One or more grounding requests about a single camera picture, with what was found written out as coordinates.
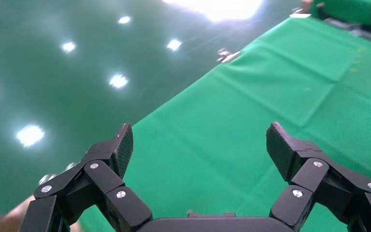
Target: green table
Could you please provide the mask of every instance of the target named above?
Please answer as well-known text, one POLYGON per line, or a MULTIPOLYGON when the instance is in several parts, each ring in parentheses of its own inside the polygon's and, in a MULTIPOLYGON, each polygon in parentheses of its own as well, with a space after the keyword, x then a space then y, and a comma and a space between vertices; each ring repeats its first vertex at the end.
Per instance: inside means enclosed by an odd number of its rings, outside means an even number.
MULTIPOLYGON (((134 125, 126 184, 154 218, 267 216, 287 186, 266 151, 273 121, 371 177, 371 42, 287 19, 134 125)), ((82 224, 109 228, 94 207, 82 224)), ((346 226, 316 205, 302 231, 346 226)))
POLYGON ((314 0, 313 15, 317 15, 316 5, 324 3, 324 13, 338 19, 371 25, 371 0, 314 0))

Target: bright light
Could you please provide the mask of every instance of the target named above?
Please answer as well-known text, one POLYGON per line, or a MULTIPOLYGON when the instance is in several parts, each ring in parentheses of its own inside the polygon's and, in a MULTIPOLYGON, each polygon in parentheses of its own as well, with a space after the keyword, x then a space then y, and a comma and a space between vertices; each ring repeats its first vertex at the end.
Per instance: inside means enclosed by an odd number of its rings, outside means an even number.
POLYGON ((76 48, 76 44, 73 42, 63 43, 61 46, 62 50, 66 53, 73 51, 76 48))
POLYGON ((120 24, 126 24, 126 23, 130 22, 130 20, 131 20, 131 18, 129 16, 124 16, 124 17, 121 17, 119 19, 119 23, 120 24))
POLYGON ((258 10, 262 0, 163 0, 202 13, 211 21, 247 19, 258 10))
POLYGON ((120 74, 116 74, 112 77, 110 80, 110 85, 115 87, 115 88, 121 88, 127 84, 128 80, 120 74))
POLYGON ((309 16, 311 16, 311 15, 310 14, 297 14, 297 13, 293 13, 289 17, 291 17, 291 18, 308 18, 309 16))
POLYGON ((28 147, 41 140, 44 132, 38 126, 29 125, 18 132, 16 138, 24 147, 28 147))
POLYGON ((173 51, 176 51, 180 45, 182 44, 182 42, 178 41, 178 40, 171 40, 169 45, 167 45, 167 48, 173 50, 173 51))

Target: green tablecloth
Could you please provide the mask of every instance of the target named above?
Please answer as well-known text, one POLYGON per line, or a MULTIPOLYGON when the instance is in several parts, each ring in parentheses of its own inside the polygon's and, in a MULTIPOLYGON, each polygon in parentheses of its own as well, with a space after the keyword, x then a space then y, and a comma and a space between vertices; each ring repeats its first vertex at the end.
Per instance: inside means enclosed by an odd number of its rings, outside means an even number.
MULTIPOLYGON (((287 186, 266 151, 273 121, 371 177, 371 42, 286 20, 134 126, 126 184, 154 218, 267 216, 287 186)), ((94 207, 82 224, 110 228, 94 207)), ((316 205, 302 231, 346 226, 316 205)))
POLYGON ((335 18, 371 25, 371 0, 315 0, 313 14, 317 14, 315 6, 324 3, 324 12, 335 18))

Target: reflective floor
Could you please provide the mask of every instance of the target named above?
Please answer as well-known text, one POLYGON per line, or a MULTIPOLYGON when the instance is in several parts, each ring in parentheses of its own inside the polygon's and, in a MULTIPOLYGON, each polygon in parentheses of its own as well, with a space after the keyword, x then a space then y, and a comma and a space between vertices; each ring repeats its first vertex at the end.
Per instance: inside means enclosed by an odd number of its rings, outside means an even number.
POLYGON ((299 4, 0 0, 0 214, 299 4))

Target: green surface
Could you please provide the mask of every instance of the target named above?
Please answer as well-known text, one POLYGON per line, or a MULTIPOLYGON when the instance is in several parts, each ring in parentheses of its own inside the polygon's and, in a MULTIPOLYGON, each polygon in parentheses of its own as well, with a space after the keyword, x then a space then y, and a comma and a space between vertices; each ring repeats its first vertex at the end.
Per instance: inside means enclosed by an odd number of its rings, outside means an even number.
MULTIPOLYGON (((271 122, 371 177, 371 42, 312 18, 288 19, 134 127, 126 185, 154 218, 267 216, 287 186, 265 145, 271 122)), ((89 232, 112 231, 97 209, 89 232)), ((346 231, 317 205, 302 231, 346 231)))
POLYGON ((313 14, 317 14, 316 5, 324 3, 324 13, 335 18, 353 23, 371 25, 371 0, 315 0, 313 14))
POLYGON ((217 50, 240 50, 299 5, 263 0, 246 20, 213 22, 162 0, 0 0, 0 214, 42 176, 60 173, 121 123, 135 124, 205 75, 217 50), (119 24, 125 15, 131 21, 119 24), (175 52, 167 49, 174 38, 183 42, 175 52), (69 41, 76 49, 65 54, 60 45, 69 41), (109 85, 115 73, 128 79, 121 89, 109 85), (45 135, 23 147, 16 134, 30 124, 45 135))

